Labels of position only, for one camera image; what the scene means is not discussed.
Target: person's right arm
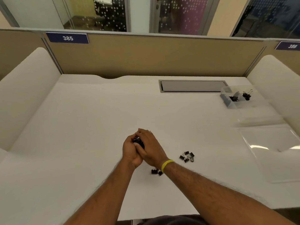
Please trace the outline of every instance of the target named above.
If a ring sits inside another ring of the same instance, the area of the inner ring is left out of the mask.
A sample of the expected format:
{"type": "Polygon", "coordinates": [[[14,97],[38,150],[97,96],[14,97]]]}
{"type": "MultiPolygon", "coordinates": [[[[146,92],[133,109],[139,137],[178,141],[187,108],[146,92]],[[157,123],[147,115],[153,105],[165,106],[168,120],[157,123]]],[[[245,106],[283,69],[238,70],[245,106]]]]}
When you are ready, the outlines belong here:
{"type": "MultiPolygon", "coordinates": [[[[155,136],[144,129],[139,129],[136,135],[145,145],[143,149],[139,144],[134,143],[138,153],[149,165],[161,169],[163,163],[169,158],[155,136]]],[[[164,173],[211,225],[294,224],[253,198],[213,182],[177,163],[168,163],[164,173]]]]}

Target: dark clothing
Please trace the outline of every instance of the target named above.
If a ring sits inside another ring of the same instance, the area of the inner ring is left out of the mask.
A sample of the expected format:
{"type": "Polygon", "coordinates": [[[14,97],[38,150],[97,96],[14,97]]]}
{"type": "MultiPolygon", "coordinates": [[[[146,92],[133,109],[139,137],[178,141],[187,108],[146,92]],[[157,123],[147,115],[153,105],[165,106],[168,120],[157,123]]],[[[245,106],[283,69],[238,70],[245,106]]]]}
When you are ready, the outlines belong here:
{"type": "Polygon", "coordinates": [[[160,216],[139,225],[209,225],[200,215],[160,216]]]}

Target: person's right hand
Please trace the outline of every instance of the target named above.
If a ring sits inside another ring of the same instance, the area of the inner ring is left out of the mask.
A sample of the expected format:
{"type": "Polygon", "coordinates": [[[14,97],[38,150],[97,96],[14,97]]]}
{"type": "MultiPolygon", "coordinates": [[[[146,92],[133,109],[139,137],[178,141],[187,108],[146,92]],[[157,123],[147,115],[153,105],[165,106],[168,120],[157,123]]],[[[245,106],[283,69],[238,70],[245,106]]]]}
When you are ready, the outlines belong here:
{"type": "Polygon", "coordinates": [[[138,143],[134,143],[138,153],[150,166],[161,170],[161,166],[169,158],[153,133],[148,130],[139,129],[135,134],[141,138],[145,146],[145,149],[143,149],[138,143]]]}

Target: person's left hand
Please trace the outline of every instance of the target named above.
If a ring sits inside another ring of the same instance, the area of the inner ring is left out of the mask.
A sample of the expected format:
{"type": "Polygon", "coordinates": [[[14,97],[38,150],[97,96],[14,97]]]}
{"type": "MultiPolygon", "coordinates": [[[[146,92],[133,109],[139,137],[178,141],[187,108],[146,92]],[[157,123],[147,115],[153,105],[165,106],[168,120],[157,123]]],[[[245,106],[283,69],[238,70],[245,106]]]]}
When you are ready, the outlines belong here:
{"type": "Polygon", "coordinates": [[[129,161],[130,163],[132,163],[134,168],[137,168],[139,165],[141,165],[143,159],[135,149],[135,146],[132,142],[134,138],[135,138],[135,134],[128,136],[124,141],[122,159],[129,161]]]}

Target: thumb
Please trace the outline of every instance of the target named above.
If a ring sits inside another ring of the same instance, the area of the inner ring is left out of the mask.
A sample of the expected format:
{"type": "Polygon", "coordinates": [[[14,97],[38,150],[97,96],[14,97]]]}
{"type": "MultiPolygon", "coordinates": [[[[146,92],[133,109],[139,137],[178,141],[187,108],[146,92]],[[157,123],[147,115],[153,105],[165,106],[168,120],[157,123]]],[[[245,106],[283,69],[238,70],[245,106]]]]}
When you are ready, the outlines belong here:
{"type": "Polygon", "coordinates": [[[139,145],[138,143],[133,143],[133,144],[134,144],[134,146],[135,146],[137,152],[141,155],[142,158],[144,158],[144,157],[147,155],[147,153],[146,153],[145,150],[142,148],[142,146],[139,145]]]}

